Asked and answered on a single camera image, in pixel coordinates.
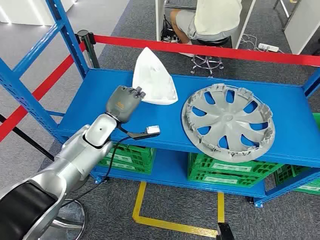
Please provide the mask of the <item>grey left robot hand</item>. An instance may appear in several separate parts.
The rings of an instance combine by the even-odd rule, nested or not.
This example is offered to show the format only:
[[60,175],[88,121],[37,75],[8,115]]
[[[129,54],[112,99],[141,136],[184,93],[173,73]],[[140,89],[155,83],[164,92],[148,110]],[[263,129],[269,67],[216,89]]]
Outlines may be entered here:
[[146,95],[140,86],[134,88],[119,85],[107,101],[106,112],[119,123],[128,123]]

